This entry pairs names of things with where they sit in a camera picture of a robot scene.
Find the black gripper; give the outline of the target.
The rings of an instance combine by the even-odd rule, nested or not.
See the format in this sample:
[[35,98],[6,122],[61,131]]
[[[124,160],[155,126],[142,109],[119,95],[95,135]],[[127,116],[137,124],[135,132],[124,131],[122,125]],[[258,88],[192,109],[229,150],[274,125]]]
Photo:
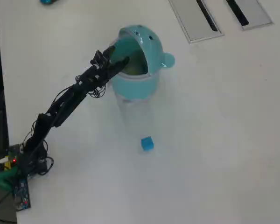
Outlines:
[[[106,61],[110,61],[110,58],[112,54],[115,51],[115,46],[109,46],[105,51],[104,51],[104,59]],[[114,75],[117,75],[120,73],[129,63],[130,58],[126,56],[124,59],[108,64],[106,67],[103,67],[97,63],[94,63],[93,66],[95,66],[95,72],[93,77],[97,80],[103,80],[103,81],[108,81],[111,78],[114,77]]]

